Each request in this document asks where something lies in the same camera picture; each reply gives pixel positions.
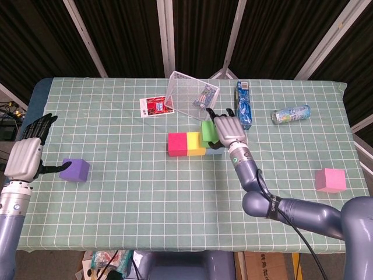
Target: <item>robot finger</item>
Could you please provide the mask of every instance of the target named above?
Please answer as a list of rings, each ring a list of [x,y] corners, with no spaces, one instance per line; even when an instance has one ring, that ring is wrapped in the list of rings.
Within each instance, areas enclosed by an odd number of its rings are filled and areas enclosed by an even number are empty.
[[[228,112],[228,115],[229,115],[230,117],[234,117],[234,113],[233,113],[233,111],[232,111],[231,108],[227,108],[227,112]]]
[[[211,108],[206,108],[206,111],[209,113],[211,120],[214,122],[214,118],[218,117],[219,115],[215,114],[214,110]]]
[[[72,162],[65,162],[61,166],[42,166],[40,170],[40,174],[47,174],[47,173],[59,173],[66,170]]]
[[[209,146],[214,150],[218,150],[218,148],[224,147],[224,145],[220,141],[217,141],[216,143],[209,142]]]
[[[49,129],[57,120],[57,116],[53,116],[52,114],[46,114],[43,117],[39,118],[32,124],[28,125],[26,130],[23,133],[22,139],[34,138],[38,137],[41,140],[41,144],[45,144],[45,140],[47,139]]]

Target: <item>robotic arm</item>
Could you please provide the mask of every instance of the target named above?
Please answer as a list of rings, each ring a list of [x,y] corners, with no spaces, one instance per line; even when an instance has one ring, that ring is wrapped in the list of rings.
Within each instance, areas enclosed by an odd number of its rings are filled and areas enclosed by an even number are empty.
[[[373,198],[357,197],[348,201],[342,211],[310,201],[279,198],[270,193],[261,171],[248,149],[247,138],[240,121],[231,109],[228,115],[216,115],[206,109],[215,124],[218,143],[209,143],[213,149],[229,148],[229,155],[243,189],[244,211],[254,217],[270,218],[289,224],[280,215],[287,215],[300,229],[344,240],[346,243],[347,280],[373,279]]]
[[[30,124],[10,152],[4,172],[10,183],[0,195],[0,280],[14,278],[16,249],[31,197],[29,183],[39,174],[61,172],[71,165],[43,166],[41,160],[49,128],[56,119],[47,114]]]

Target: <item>wire mesh basket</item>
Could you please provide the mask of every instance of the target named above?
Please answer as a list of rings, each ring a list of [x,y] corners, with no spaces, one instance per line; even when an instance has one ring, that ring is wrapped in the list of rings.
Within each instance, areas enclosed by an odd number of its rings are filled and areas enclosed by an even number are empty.
[[[164,104],[197,120],[209,119],[206,108],[213,109],[220,89],[183,73],[174,71],[168,82]]]

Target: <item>green grid tablecloth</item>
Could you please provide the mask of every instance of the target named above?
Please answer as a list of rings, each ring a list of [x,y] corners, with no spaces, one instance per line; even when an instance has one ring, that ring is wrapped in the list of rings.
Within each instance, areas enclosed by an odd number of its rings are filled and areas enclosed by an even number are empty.
[[[221,92],[215,109],[233,107],[236,80],[210,80]],[[249,148],[268,187],[284,198],[341,209],[368,195],[342,102],[345,84],[248,80],[254,124]],[[21,250],[250,250],[307,251],[291,227],[252,218],[227,152],[168,157],[168,132],[198,131],[180,113],[140,118],[139,99],[165,95],[166,79],[55,78],[45,113],[58,115],[43,158],[83,158],[86,183],[47,174],[34,191],[20,238]],[[270,112],[309,104],[308,120],[273,125]],[[347,191],[314,188],[314,172],[344,169]],[[344,251],[339,240],[305,232],[316,252]]]

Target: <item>metal beam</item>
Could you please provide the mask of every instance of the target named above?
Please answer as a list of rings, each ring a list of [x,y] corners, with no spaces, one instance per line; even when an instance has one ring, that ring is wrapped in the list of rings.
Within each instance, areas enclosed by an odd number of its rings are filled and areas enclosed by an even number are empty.
[[[336,21],[320,41],[314,52],[307,59],[294,80],[307,80],[320,66],[330,51],[348,31],[371,0],[352,0],[343,9]]]
[[[224,59],[223,64],[223,75],[225,76],[229,67],[229,64],[231,63],[232,54],[235,46],[235,42],[237,41],[238,31],[240,30],[241,22],[242,22],[242,16],[244,15],[244,10],[246,6],[247,0],[239,0],[237,9],[235,11],[234,21],[232,25],[231,35],[229,37],[226,57]]]
[[[361,167],[362,167],[363,169],[365,169],[366,172],[368,172],[370,175],[373,176],[373,171],[370,170],[370,169],[368,168],[368,166],[366,166],[366,165],[363,164],[362,162],[360,162],[360,165],[361,165]]]
[[[373,155],[371,153],[369,153],[369,151],[367,151],[366,149],[364,149],[363,146],[361,146],[359,143],[357,143],[356,141],[354,141],[354,144],[356,146],[356,148],[363,154],[365,154],[365,156],[367,156],[368,158],[370,158],[371,160],[373,160]]]
[[[369,117],[363,119],[362,121],[358,122],[356,125],[351,127],[352,132],[355,133],[364,127],[367,127],[368,125],[373,123],[373,114],[371,114]]]
[[[172,0],[157,0],[164,76],[175,71],[174,14]]]
[[[239,80],[237,76],[229,68],[227,69],[226,76],[228,77],[229,80]]]
[[[223,69],[220,69],[217,71],[214,75],[212,75],[209,79],[224,79],[224,77],[221,77],[223,75]]]
[[[12,101],[16,102],[20,107],[27,110],[29,107],[21,101],[15,94],[13,94],[9,89],[7,89],[2,83],[0,83],[0,92],[7,95]]]
[[[104,65],[102,64],[101,59],[98,56],[96,48],[93,45],[91,37],[89,36],[88,30],[86,29],[86,26],[83,22],[82,17],[80,16],[80,13],[75,5],[74,0],[64,0],[64,4],[70,14],[72,21],[75,24],[76,30],[79,32],[79,35],[81,36],[84,44],[86,45],[86,48],[90,56],[92,57],[93,63],[95,64],[98,72],[100,73],[100,76],[102,78],[107,78],[108,75],[106,73]]]

